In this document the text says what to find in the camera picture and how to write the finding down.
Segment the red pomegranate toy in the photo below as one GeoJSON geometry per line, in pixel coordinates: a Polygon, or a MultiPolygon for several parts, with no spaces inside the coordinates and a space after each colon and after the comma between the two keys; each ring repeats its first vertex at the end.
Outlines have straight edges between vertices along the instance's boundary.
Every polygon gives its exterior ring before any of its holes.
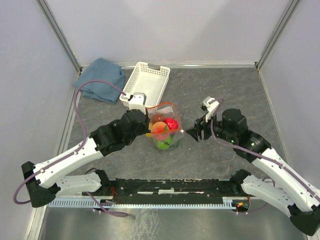
{"type": "Polygon", "coordinates": [[[170,130],[177,130],[179,128],[179,123],[171,117],[167,117],[164,119],[164,123],[170,130]]]}

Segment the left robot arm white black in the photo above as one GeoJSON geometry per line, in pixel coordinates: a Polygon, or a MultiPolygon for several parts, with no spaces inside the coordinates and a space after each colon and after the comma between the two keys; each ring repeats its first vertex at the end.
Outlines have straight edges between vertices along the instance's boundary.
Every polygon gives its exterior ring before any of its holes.
{"type": "Polygon", "coordinates": [[[136,137],[149,132],[147,110],[131,109],[120,119],[98,127],[84,141],[62,154],[41,163],[27,161],[21,169],[29,203],[39,208],[62,194],[97,192],[106,195],[111,183],[105,173],[69,176],[79,167],[129,146],[136,137]]]}

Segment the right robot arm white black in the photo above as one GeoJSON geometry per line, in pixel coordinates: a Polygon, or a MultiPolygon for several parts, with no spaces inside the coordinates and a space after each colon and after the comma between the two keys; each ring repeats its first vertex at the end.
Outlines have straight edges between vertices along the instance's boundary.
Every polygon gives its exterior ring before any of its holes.
{"type": "Polygon", "coordinates": [[[229,183],[231,193],[260,198],[289,217],[302,233],[313,236],[320,228],[320,190],[292,169],[260,134],[249,129],[239,109],[229,108],[217,120],[216,107],[203,106],[205,115],[186,132],[197,142],[214,137],[267,174],[276,185],[257,179],[244,170],[229,183]]]}

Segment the white plastic basket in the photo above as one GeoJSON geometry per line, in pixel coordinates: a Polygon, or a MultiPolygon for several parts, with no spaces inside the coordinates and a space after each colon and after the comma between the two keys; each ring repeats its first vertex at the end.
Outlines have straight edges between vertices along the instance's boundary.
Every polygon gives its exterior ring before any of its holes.
{"type": "Polygon", "coordinates": [[[171,69],[166,66],[138,62],[124,86],[125,95],[120,95],[120,101],[128,107],[130,97],[142,93],[146,97],[144,105],[147,108],[157,106],[166,89],[170,72],[171,69]]]}

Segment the peach fruit toy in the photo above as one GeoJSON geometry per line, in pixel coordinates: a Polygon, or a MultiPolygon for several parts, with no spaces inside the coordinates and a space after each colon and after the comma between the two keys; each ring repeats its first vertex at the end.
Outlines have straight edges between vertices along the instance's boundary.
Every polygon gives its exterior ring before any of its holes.
{"type": "Polygon", "coordinates": [[[170,129],[164,122],[156,122],[151,127],[151,136],[155,140],[165,140],[170,136],[170,129]]]}

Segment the dark green avocado toy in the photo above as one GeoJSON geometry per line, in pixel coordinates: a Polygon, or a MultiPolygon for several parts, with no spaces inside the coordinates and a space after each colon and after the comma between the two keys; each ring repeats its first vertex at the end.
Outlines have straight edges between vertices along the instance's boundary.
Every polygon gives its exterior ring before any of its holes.
{"type": "Polygon", "coordinates": [[[173,143],[173,144],[171,145],[171,147],[172,147],[172,148],[178,148],[178,147],[180,146],[180,143],[181,143],[181,141],[178,140],[178,141],[176,141],[175,143],[173,143]]]}

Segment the green watermelon toy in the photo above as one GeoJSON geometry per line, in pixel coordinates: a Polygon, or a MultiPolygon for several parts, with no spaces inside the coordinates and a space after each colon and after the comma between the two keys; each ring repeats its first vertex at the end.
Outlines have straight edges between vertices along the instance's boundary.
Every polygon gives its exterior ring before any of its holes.
{"type": "Polygon", "coordinates": [[[158,149],[160,150],[166,150],[168,149],[172,144],[172,137],[168,136],[166,139],[164,140],[156,140],[155,141],[155,145],[158,149]]]}

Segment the brown kiwi toy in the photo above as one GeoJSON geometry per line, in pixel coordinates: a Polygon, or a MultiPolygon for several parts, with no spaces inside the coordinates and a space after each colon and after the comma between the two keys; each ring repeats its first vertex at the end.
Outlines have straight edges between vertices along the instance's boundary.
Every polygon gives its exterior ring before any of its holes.
{"type": "Polygon", "coordinates": [[[152,121],[153,124],[155,124],[155,123],[157,123],[157,122],[163,122],[164,119],[165,119],[165,118],[164,118],[164,115],[163,115],[163,114],[161,114],[161,113],[156,113],[156,114],[152,117],[151,121],[152,121]]]}

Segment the clear zip top bag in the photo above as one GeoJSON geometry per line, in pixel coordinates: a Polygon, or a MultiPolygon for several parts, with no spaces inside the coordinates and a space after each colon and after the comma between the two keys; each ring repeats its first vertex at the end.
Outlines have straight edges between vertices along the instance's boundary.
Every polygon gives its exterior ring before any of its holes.
{"type": "Polygon", "coordinates": [[[150,119],[150,133],[155,146],[163,151],[177,149],[181,145],[185,131],[181,122],[178,108],[172,102],[163,102],[153,107],[148,107],[150,119]]]}

